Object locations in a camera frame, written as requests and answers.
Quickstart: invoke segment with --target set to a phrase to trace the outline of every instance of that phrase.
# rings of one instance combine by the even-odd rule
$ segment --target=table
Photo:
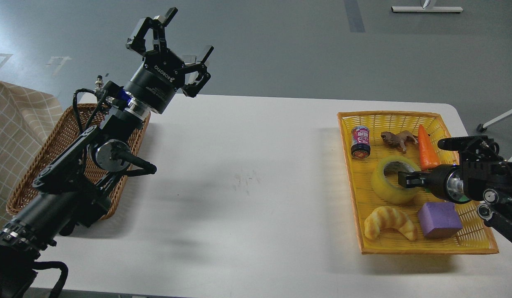
[[[116,214],[57,237],[65,289],[176,297],[512,297],[512,244],[488,256],[359,252],[337,112],[448,104],[177,94],[152,115]],[[59,272],[42,272],[50,288]]]

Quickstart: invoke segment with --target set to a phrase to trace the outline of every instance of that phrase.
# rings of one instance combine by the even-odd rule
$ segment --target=purple cube
[[[423,235],[428,239],[449,238],[462,229],[452,202],[426,202],[418,211]]]

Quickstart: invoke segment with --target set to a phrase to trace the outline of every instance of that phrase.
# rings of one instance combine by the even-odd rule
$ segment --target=orange carrot
[[[440,158],[436,154],[431,143],[431,138],[428,137],[427,131],[423,125],[420,125],[418,128],[418,144],[420,147],[420,168],[422,171],[439,166]]]

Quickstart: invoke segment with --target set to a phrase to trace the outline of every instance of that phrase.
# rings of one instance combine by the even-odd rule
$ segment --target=yellow tape roll
[[[420,171],[420,167],[413,161],[402,156],[389,156],[382,159],[377,164],[375,171],[372,173],[372,189],[381,199],[394,204],[403,205],[412,200],[418,193],[418,188],[401,188],[399,185],[393,185],[386,178],[387,173],[415,172]]]

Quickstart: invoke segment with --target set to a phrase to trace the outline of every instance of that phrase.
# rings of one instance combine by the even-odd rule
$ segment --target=checkered cloth
[[[6,202],[63,113],[46,93],[0,81],[0,228]]]

